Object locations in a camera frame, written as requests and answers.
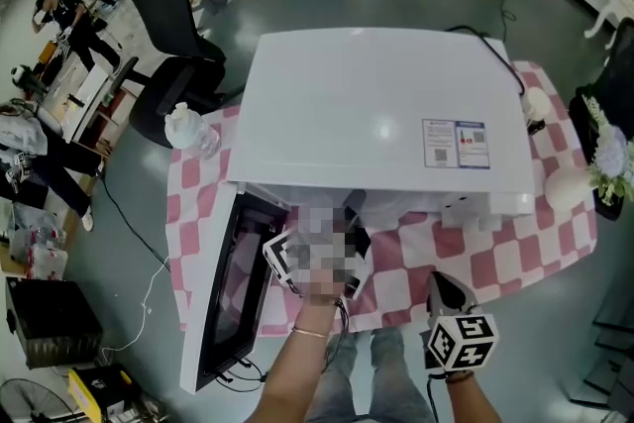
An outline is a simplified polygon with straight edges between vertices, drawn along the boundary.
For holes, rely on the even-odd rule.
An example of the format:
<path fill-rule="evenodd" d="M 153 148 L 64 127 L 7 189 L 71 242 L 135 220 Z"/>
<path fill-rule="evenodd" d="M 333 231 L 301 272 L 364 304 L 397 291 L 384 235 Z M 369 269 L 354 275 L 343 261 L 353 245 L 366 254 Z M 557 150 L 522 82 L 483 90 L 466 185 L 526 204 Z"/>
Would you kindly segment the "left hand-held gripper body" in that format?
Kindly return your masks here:
<path fill-rule="evenodd" d="M 277 281 L 301 296 L 324 287 L 357 298 L 370 276 L 369 252 L 370 235 L 351 207 L 301 209 L 263 246 Z"/>

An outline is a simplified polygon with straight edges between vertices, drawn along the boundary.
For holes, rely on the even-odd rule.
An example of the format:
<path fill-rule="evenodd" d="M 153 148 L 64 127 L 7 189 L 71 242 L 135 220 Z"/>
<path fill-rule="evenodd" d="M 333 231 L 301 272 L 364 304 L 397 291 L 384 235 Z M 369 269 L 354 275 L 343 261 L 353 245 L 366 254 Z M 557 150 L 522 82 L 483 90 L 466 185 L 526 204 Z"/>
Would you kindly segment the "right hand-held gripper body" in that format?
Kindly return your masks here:
<path fill-rule="evenodd" d="M 429 330 L 423 333 L 425 368 L 453 373 L 482 368 L 498 342 L 494 318 L 458 279 L 433 271 L 427 298 Z"/>

